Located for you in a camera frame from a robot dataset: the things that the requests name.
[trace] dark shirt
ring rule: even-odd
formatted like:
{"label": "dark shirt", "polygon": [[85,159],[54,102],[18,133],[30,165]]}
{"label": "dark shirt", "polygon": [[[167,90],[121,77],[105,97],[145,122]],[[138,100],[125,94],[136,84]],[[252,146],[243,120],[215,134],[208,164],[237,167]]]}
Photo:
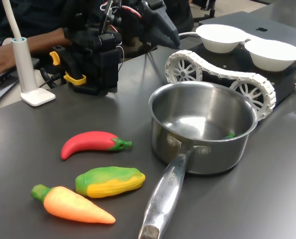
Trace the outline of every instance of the dark shirt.
{"label": "dark shirt", "polygon": [[[66,0],[10,0],[20,33],[24,37],[36,36],[61,27],[61,14]],[[99,6],[95,0],[92,19],[99,19]],[[0,0],[0,37],[13,37],[2,1]]]}

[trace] person's hand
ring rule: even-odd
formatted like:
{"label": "person's hand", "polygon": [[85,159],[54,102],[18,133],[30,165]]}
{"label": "person's hand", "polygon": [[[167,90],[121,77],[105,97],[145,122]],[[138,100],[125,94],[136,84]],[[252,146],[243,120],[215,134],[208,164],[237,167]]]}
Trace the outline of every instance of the person's hand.
{"label": "person's hand", "polygon": [[0,47],[0,74],[15,66],[12,44]]}

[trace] white plastic bowl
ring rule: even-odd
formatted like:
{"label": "white plastic bowl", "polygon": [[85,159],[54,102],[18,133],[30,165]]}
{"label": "white plastic bowl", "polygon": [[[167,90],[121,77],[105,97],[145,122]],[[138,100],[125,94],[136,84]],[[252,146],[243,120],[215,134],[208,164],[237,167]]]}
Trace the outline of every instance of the white plastic bowl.
{"label": "white plastic bowl", "polygon": [[209,24],[196,29],[201,37],[204,47],[215,53],[228,53],[240,42],[247,39],[247,34],[235,27]]}
{"label": "white plastic bowl", "polygon": [[262,70],[283,71],[296,61],[296,47],[280,41],[257,39],[248,41],[245,48],[253,63]]}

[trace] white desk lamp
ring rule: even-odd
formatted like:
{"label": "white desk lamp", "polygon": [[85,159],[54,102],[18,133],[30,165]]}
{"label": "white desk lamp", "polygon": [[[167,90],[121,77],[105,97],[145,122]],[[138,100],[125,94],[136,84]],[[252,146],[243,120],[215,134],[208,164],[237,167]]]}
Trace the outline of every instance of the white desk lamp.
{"label": "white desk lamp", "polygon": [[2,0],[2,2],[15,37],[12,39],[12,46],[21,87],[20,97],[34,107],[55,99],[53,93],[37,87],[27,39],[20,34],[9,0]]}

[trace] saucepan rim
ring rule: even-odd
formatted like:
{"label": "saucepan rim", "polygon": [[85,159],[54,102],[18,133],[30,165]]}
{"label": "saucepan rim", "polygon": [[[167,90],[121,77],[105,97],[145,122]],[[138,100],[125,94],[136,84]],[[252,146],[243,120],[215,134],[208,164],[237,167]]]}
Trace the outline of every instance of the saucepan rim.
{"label": "saucepan rim", "polygon": [[[226,90],[226,91],[230,91],[232,94],[235,94],[237,97],[240,97],[242,98],[250,107],[251,107],[251,111],[252,111],[252,114],[254,116],[254,122],[252,123],[252,126],[246,131],[244,132],[243,134],[241,135],[238,135],[234,138],[228,138],[228,139],[218,139],[218,140],[211,140],[211,139],[199,139],[199,138],[193,138],[193,137],[188,137],[188,136],[184,136],[184,135],[181,135],[180,133],[168,128],[167,126],[165,126],[163,123],[161,123],[157,117],[154,115],[153,113],[153,110],[152,110],[152,104],[155,100],[155,98],[163,91],[165,91],[166,89],[168,88],[173,88],[173,87],[176,87],[176,85],[178,84],[184,84],[184,85],[203,85],[203,86],[206,86],[206,87],[217,87],[217,88],[220,88],[220,89],[223,89],[223,90]],[[149,105],[149,110],[150,110],[150,114],[151,116],[153,117],[153,119],[158,122],[163,128],[169,130],[170,132],[180,136],[180,137],[183,137],[183,138],[186,138],[186,139],[191,139],[191,140],[197,140],[197,141],[202,141],[202,142],[227,142],[227,141],[233,141],[233,140],[237,140],[239,138],[242,138],[246,135],[248,135],[249,133],[251,133],[255,127],[257,126],[258,124],[258,114],[257,114],[257,111],[255,110],[255,107],[253,105],[253,103],[251,103],[247,98],[245,98],[243,95],[241,95],[240,93],[228,88],[228,87],[225,87],[225,86],[221,86],[221,85],[218,85],[218,84],[214,84],[214,83],[209,83],[209,82],[200,82],[200,81],[183,81],[183,82],[177,82],[177,83],[170,83],[170,84],[167,84],[167,85],[164,85],[160,88],[158,88],[157,90],[155,90],[152,95],[150,96],[149,98],[149,101],[148,101],[148,105]]]}

